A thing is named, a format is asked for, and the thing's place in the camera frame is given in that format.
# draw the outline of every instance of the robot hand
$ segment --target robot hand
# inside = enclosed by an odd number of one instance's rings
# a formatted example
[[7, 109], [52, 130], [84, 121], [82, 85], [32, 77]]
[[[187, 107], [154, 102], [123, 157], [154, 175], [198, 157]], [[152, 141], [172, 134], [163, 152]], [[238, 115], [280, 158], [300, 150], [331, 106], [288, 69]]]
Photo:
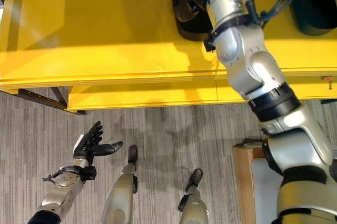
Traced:
[[107, 156], [118, 151], [123, 142], [119, 141], [115, 144], [100, 144], [103, 134], [103, 126], [100, 121], [96, 122], [93, 127], [85, 135], [80, 135], [74, 146], [74, 160], [87, 160], [91, 166], [96, 156]]

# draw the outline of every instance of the black shoe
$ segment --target black shoe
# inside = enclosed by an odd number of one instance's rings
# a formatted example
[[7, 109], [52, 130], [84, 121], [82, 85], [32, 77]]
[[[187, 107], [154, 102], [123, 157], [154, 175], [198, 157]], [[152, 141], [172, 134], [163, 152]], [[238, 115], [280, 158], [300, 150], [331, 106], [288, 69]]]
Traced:
[[202, 179], [202, 169], [195, 169], [194, 172], [192, 173], [192, 175], [190, 176], [190, 180], [189, 183], [186, 186], [186, 193], [188, 192], [188, 190], [190, 189], [191, 186], [195, 186], [198, 187], [201, 179]]
[[128, 148], [128, 165], [134, 165], [135, 169], [137, 169], [137, 159], [138, 159], [138, 148], [136, 145], [132, 145]]

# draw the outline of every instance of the silver robotic arm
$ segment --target silver robotic arm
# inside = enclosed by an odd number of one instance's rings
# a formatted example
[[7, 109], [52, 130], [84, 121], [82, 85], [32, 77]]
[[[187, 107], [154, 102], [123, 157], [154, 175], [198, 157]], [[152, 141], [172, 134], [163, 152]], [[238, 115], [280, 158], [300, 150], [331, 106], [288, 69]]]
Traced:
[[44, 179], [51, 181], [54, 186], [28, 224], [59, 224], [69, 212], [85, 182], [95, 179], [96, 169], [92, 166], [94, 156], [110, 155], [121, 148], [122, 141], [99, 144], [102, 140], [102, 128], [98, 121], [88, 133], [80, 135], [74, 147], [71, 166], [61, 167], [55, 174]]
[[269, 166], [284, 178], [274, 223], [335, 223], [337, 183], [329, 172], [331, 146], [265, 47], [260, 24], [267, 22], [267, 14], [259, 17], [254, 0], [195, 2], [207, 11], [213, 26], [206, 49], [216, 50], [230, 85], [249, 103], [260, 129], [269, 136], [264, 153]]

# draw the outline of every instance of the black cable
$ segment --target black cable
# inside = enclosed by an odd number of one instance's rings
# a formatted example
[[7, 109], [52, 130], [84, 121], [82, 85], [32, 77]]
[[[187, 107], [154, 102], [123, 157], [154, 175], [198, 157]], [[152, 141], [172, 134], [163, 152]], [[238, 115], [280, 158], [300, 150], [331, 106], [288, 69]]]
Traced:
[[292, 3], [292, 1], [293, 0], [277, 0], [269, 12], [262, 11], [260, 16], [257, 14], [254, 0], [247, 1], [246, 7], [253, 22], [256, 24], [262, 23], [261, 27], [265, 28], [268, 21], [285, 10]]

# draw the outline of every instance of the gray carpet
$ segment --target gray carpet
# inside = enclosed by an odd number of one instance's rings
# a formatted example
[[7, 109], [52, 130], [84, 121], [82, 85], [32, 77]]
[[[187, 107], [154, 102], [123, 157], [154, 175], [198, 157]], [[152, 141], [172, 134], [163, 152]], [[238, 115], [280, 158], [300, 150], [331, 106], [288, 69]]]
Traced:
[[[337, 149], [337, 103], [308, 102]], [[51, 183], [42, 177], [70, 164], [81, 133], [101, 120], [103, 142], [123, 148], [94, 161], [88, 181], [64, 223], [98, 223], [107, 195], [126, 164], [127, 147], [139, 147], [134, 224], [179, 223], [177, 205], [195, 168], [210, 223], [240, 223], [231, 147], [262, 137], [247, 105], [209, 105], [89, 111], [78, 116], [0, 93], [0, 223], [27, 223]]]

